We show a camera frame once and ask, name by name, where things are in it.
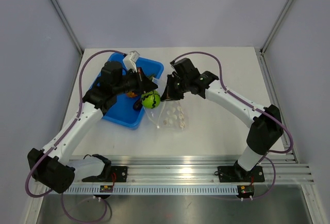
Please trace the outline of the green toy ball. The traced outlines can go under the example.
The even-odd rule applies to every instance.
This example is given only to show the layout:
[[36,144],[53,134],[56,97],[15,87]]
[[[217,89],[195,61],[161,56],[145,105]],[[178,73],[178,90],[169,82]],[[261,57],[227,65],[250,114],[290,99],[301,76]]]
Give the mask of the green toy ball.
[[154,109],[158,107],[160,102],[160,94],[157,90],[147,92],[141,96],[142,106],[148,109]]

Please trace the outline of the clear zip top bag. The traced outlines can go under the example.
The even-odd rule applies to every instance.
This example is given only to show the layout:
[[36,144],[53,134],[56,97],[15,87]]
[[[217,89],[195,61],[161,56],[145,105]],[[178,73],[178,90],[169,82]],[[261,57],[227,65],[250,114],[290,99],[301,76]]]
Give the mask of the clear zip top bag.
[[[158,85],[156,90],[161,97],[165,89],[165,82],[156,78],[153,78],[153,82]],[[159,106],[154,109],[143,108],[148,119],[157,129],[183,131],[188,127],[188,118],[180,101],[160,102]]]

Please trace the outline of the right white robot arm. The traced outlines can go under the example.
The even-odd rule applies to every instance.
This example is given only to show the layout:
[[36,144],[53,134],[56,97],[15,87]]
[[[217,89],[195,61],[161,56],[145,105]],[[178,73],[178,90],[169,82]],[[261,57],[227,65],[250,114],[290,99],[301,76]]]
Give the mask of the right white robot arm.
[[254,106],[247,99],[226,90],[221,86],[219,78],[209,71],[202,74],[176,72],[169,74],[161,101],[181,100],[187,92],[222,106],[249,128],[246,149],[234,165],[219,172],[219,180],[221,182],[250,181],[257,163],[284,132],[279,109],[274,105]]

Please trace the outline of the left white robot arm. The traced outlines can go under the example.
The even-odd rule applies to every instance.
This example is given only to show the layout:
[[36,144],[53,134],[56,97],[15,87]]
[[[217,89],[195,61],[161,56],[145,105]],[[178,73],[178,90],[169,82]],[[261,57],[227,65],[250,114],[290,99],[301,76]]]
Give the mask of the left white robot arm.
[[95,154],[70,163],[70,157],[88,131],[117,102],[117,96],[128,92],[149,93],[158,88],[141,68],[123,71],[118,61],[106,62],[90,89],[83,95],[75,117],[42,149],[28,153],[29,177],[59,194],[74,181],[113,179],[111,160]]

